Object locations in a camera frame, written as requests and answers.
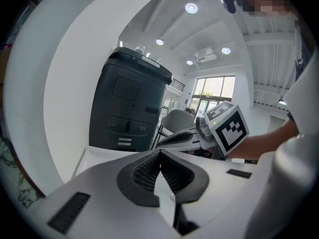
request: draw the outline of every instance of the window frame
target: window frame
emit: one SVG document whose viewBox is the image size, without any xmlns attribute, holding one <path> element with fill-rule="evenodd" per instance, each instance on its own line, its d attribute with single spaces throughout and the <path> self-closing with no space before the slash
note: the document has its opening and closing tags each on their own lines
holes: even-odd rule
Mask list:
<svg viewBox="0 0 319 239">
<path fill-rule="evenodd" d="M 169 103 L 171 103 L 171 102 L 172 102 L 172 100 L 174 100 L 174 97 L 165 97 L 165 98 L 164 98 L 164 101 L 163 101 L 163 104 L 162 104 L 162 108 L 168 109 L 168 107 L 167 107 L 167 106 L 164 106 L 164 103 L 165 103 L 166 98 L 167 98 L 167 99 L 169 99 L 169 98 L 170 98 L 170 102 L 169 102 Z"/>
<path fill-rule="evenodd" d="M 206 105 L 206 107 L 205 107 L 205 109 L 204 109 L 204 111 L 203 111 L 203 114 L 208 111 L 208 106 L 209 106 L 210 102 L 215 102 L 215 103 L 217 103 L 217 105 L 219 105 L 220 102 L 221 102 L 221 101 L 218 101 L 218 100 L 214 100 L 214 99 L 209 100 L 209 99 L 205 99 L 205 98 L 203 98 L 201 101 L 207 101 L 207 102 L 208 102 L 207 105 Z M 196 111 L 195 116 L 197 115 L 197 113 L 198 113 L 198 111 L 199 111 L 199 107 L 200 107 L 201 101 L 200 101 L 200 103 L 198 104 L 198 109 L 197 109 L 197 111 Z"/>
<path fill-rule="evenodd" d="M 195 112 L 195 116 L 198 113 L 198 109 L 199 109 L 199 106 L 200 106 L 200 103 L 201 103 L 202 100 L 217 101 L 218 104 L 220 102 L 222 102 L 222 101 L 229 101 L 229 102 L 232 101 L 232 97 L 231 98 L 227 98 L 227 97 L 222 97 L 221 96 L 221 93 L 223 92 L 224 81 L 225 81 L 225 78 L 227 78 L 227 77 L 235 77 L 235 80 L 236 80 L 236 76 L 235 75 L 197 78 L 196 85 L 195 85 L 195 88 L 194 88 L 194 91 L 193 91 L 193 95 L 191 96 L 191 99 L 190 99 L 190 103 L 191 103 L 193 98 L 198 98 L 199 99 L 198 106 L 197 106 L 197 109 L 196 109 L 196 112 Z M 197 88 L 198 81 L 202 80 L 202 79 L 205 79 L 203 88 L 201 90 L 201 93 L 203 93 L 203 90 L 205 89 L 205 85 L 206 85 L 206 79 L 211 79 L 211 78 L 223 78 L 223 83 L 222 83 L 221 90 L 220 90 L 220 96 L 207 96 L 207 95 L 202 95 L 202 94 L 201 95 L 194 95 L 194 92 L 196 91 L 196 88 Z"/>
</svg>

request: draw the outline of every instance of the ceiling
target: ceiling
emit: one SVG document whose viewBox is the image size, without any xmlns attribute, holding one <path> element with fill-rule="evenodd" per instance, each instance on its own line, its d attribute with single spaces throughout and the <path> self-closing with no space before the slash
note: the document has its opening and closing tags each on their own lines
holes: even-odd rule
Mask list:
<svg viewBox="0 0 319 239">
<path fill-rule="evenodd" d="M 186 12 L 189 2 L 198 6 L 197 13 Z M 243 68 L 254 106 L 285 109 L 278 101 L 295 79 L 292 17 L 253 17 L 239 7 L 230 14 L 220 0 L 152 0 L 124 31 L 129 28 L 151 37 L 153 42 L 162 38 L 163 46 L 176 57 L 185 74 Z M 231 53 L 223 54 L 223 47 L 230 48 Z M 196 56 L 203 60 L 198 62 Z M 165 60 L 156 54 L 150 58 Z M 187 60 L 194 64 L 187 65 Z"/>
</svg>

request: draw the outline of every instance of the person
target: person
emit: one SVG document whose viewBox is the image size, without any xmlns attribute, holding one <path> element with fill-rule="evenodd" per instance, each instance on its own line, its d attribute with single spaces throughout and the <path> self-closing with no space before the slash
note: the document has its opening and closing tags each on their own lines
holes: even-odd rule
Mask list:
<svg viewBox="0 0 319 239">
<path fill-rule="evenodd" d="M 295 62 L 297 80 L 312 56 L 316 47 L 316 41 L 307 24 L 289 0 L 221 1 L 230 13 L 235 13 L 236 8 L 234 2 L 236 1 L 243 11 L 251 15 L 280 16 L 290 14 L 295 18 L 296 34 L 299 40 Z M 262 154 L 275 151 L 282 143 L 298 134 L 299 132 L 294 118 L 288 113 L 288 119 L 281 127 L 263 135 L 249 136 L 228 155 L 228 158 L 259 159 Z"/>
</svg>

